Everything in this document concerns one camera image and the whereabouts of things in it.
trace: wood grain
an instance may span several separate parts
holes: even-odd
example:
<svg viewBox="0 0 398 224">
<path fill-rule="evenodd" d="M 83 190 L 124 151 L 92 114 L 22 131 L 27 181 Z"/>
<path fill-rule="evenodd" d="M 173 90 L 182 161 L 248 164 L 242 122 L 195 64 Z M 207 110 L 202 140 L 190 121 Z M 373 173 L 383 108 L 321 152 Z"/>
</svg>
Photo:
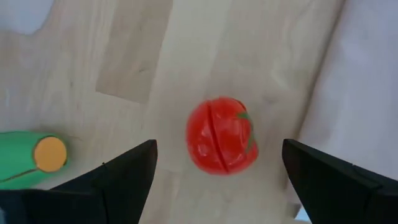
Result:
<svg viewBox="0 0 398 224">
<path fill-rule="evenodd" d="M 146 103 L 172 0 L 118 0 L 96 91 Z"/>
<path fill-rule="evenodd" d="M 58 0 L 34 35 L 0 31 L 0 130 L 67 140 L 70 165 L 44 189 L 157 139 L 141 223 L 282 223 L 281 140 L 300 126 L 342 2 L 173 0 L 166 25 L 171 0 Z M 186 118 L 218 95 L 246 104 L 259 143 L 230 177 L 198 170 L 185 147 Z"/>
</svg>

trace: orange cut end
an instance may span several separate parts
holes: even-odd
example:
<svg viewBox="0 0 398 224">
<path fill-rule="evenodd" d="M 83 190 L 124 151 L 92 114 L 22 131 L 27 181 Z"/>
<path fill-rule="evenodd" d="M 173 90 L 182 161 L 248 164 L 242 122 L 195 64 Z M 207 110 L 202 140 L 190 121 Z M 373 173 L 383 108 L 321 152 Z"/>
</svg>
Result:
<svg viewBox="0 0 398 224">
<path fill-rule="evenodd" d="M 67 148 L 58 138 L 47 137 L 37 143 L 33 155 L 38 169 L 44 172 L 55 172 L 65 165 Z"/>
</svg>

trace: toy tomato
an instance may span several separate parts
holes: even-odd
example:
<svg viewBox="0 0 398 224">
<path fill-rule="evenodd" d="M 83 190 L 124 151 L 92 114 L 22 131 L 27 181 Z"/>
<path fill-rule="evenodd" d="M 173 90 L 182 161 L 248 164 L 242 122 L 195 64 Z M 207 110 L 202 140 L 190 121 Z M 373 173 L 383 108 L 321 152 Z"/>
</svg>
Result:
<svg viewBox="0 0 398 224">
<path fill-rule="evenodd" d="M 192 161 L 210 174 L 239 172 L 258 156 L 252 121 L 244 105 L 233 98 L 208 100 L 195 108 L 186 140 Z"/>
</svg>

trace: plastic tomato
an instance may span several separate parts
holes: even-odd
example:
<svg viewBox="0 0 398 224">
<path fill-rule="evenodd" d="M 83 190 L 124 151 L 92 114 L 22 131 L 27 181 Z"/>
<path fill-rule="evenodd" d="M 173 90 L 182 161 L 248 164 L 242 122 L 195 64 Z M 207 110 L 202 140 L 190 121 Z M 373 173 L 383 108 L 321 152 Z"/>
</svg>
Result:
<svg viewBox="0 0 398 224">
<path fill-rule="evenodd" d="M 258 156 L 252 121 L 244 105 L 233 98 L 208 100 L 195 108 L 186 140 L 192 161 L 210 174 L 239 172 Z"/>
</svg>

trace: white fabric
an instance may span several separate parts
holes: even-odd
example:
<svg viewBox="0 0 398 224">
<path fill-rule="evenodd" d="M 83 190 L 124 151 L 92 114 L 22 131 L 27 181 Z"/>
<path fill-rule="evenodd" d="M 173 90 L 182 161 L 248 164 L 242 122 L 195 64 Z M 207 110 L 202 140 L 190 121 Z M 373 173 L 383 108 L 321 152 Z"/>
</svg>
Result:
<svg viewBox="0 0 398 224">
<path fill-rule="evenodd" d="M 0 0 L 0 29 L 33 34 L 42 27 L 53 0 Z"/>
<path fill-rule="evenodd" d="M 298 140 L 398 179 L 397 0 L 347 0 Z"/>
</svg>

